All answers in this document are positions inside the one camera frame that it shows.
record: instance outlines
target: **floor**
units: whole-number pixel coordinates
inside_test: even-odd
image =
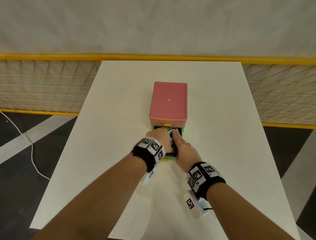
[[[76,117],[6,113],[34,142],[39,171],[51,177]],[[316,131],[264,127],[302,240],[316,240]],[[31,146],[0,114],[0,239],[31,239],[48,180],[31,163]]]

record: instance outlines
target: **white floor stripe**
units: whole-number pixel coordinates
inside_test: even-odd
[[[282,178],[295,221],[316,186],[315,146],[316,131],[314,130]]]
[[[306,232],[304,232],[299,226],[297,226],[298,233],[300,234],[301,240],[313,240]]]
[[[27,134],[27,137],[33,143],[35,143],[36,141],[40,140],[41,138],[59,128],[60,126],[64,125],[66,122],[70,121],[73,118],[74,117],[72,116],[51,116],[45,121],[31,128],[29,131],[24,133],[24,135],[26,136]],[[0,147],[0,164],[30,145],[30,142],[21,135],[4,144]]]

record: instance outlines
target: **forearm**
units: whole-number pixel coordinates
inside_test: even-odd
[[[34,239],[106,239],[147,166],[128,154],[63,208]]]
[[[293,240],[227,184],[212,185],[206,196],[229,240]]]

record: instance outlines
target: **hand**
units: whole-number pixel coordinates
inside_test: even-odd
[[[146,133],[146,137],[154,137],[162,144],[162,146],[165,148],[166,153],[173,152],[173,149],[170,144],[170,136],[165,128],[157,128],[155,130],[151,130]]]
[[[197,162],[202,162],[202,159],[197,150],[181,137],[178,129],[173,131],[172,138],[178,148],[176,163],[182,171],[188,173],[193,164]]]

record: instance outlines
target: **person's right hand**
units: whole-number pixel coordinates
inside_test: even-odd
[[[181,137],[178,129],[173,131],[172,138],[178,148],[176,163],[182,171],[188,173],[193,164],[197,162],[202,162],[202,159],[197,150]]]

